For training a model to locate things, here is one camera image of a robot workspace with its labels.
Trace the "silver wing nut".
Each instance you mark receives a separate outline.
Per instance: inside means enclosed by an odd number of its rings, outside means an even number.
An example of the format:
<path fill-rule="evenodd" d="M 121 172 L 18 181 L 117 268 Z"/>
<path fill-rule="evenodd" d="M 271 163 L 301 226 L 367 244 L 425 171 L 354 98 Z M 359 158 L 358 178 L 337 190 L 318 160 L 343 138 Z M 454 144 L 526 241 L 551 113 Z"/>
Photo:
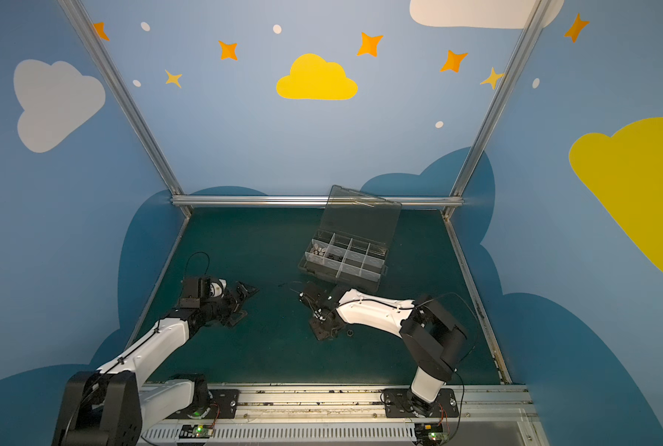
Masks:
<path fill-rule="evenodd" d="M 324 245 L 323 243 L 313 243 L 309 254 L 311 256 L 318 256 L 319 258 L 326 258 L 328 256 L 329 245 Z"/>

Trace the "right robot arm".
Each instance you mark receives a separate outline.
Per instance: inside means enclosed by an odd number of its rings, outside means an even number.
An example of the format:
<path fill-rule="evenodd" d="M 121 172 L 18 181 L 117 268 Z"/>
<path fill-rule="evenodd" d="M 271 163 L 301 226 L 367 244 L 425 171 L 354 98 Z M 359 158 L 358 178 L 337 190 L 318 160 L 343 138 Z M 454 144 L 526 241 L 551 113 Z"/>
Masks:
<path fill-rule="evenodd" d="M 299 293 L 309 308 L 309 325 L 316 339 L 338 336 L 348 325 L 364 325 L 400 338 L 416 363 L 411 386 L 404 394 L 382 394 L 388 417 L 439 417 L 449 414 L 456 400 L 439 397 L 452 380 L 468 344 L 468 333 L 439 301 L 429 295 L 396 300 L 367 295 L 337 285 L 330 291 L 309 282 Z"/>

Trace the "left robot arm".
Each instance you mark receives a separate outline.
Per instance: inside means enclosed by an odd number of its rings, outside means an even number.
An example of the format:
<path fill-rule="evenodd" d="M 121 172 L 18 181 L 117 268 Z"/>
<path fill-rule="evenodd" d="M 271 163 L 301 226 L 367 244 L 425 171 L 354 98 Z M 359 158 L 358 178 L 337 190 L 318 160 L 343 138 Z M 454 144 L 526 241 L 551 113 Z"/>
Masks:
<path fill-rule="evenodd" d="M 95 371 L 79 372 L 65 386 L 55 445 L 136 445 L 169 416 L 191 420 L 232 419 L 238 391 L 210 390 L 203 375 L 177 375 L 152 388 L 149 377 L 177 349 L 211 323 L 233 327 L 246 313 L 242 304 L 258 288 L 210 276 L 185 282 L 177 305 L 115 359 Z"/>

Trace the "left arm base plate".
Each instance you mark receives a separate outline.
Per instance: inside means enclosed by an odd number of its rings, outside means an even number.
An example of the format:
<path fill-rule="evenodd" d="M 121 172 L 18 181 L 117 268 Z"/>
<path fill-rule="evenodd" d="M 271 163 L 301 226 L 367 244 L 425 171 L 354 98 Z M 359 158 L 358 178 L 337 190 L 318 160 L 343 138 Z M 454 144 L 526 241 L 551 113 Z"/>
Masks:
<path fill-rule="evenodd" d="M 200 406 L 196 411 L 191 406 L 176 411 L 168 419 L 176 420 L 228 420 L 234 419 L 238 409 L 240 390 L 235 388 L 213 388 L 208 390 L 207 405 Z"/>

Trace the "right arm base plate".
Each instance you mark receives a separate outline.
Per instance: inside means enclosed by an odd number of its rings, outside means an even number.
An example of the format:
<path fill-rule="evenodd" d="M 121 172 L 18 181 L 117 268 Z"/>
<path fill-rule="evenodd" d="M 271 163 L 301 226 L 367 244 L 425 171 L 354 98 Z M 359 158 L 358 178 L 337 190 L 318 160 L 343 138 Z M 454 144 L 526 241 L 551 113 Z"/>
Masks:
<path fill-rule="evenodd" d="M 380 401 L 387 418 L 458 418 L 460 415 L 459 401 L 450 388 L 441 388 L 431 403 L 411 390 L 387 388 L 382 391 Z"/>

